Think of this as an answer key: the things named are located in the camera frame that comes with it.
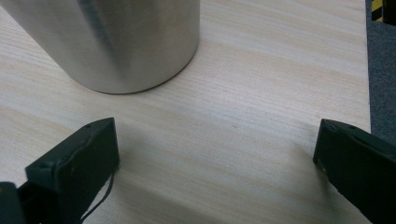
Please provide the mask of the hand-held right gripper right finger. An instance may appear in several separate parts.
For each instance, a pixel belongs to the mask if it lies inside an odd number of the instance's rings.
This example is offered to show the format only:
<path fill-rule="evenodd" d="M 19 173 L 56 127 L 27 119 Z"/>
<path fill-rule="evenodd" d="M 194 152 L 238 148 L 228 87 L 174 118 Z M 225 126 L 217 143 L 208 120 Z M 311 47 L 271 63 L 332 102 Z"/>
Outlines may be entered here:
<path fill-rule="evenodd" d="M 373 224 L 396 224 L 396 146 L 350 124 L 323 119 L 313 162 Z"/>

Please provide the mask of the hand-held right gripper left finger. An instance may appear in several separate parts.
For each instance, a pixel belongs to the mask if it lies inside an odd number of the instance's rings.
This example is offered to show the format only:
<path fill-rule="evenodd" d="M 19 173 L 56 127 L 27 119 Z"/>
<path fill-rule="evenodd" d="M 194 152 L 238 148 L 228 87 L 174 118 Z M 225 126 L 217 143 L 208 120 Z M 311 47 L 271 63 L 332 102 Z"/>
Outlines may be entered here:
<path fill-rule="evenodd" d="M 83 126 L 25 168 L 19 196 L 27 223 L 81 224 L 119 164 L 115 120 Z"/>

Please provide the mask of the stainless steel cup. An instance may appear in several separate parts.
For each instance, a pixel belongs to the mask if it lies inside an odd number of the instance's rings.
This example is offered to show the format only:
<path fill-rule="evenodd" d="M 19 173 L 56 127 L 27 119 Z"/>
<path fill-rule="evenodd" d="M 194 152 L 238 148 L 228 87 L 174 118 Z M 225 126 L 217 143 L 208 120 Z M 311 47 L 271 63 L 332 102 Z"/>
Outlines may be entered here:
<path fill-rule="evenodd" d="M 112 94 L 151 89 L 194 56 L 200 0 L 0 0 L 72 79 Z"/>

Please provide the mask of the yellow black striped object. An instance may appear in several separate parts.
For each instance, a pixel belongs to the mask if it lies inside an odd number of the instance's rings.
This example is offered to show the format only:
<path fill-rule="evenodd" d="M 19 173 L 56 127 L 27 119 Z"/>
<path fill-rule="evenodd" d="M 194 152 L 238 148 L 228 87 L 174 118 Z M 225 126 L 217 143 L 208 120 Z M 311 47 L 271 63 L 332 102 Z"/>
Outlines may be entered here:
<path fill-rule="evenodd" d="M 372 0 L 371 12 L 373 21 L 383 21 L 383 0 Z"/>

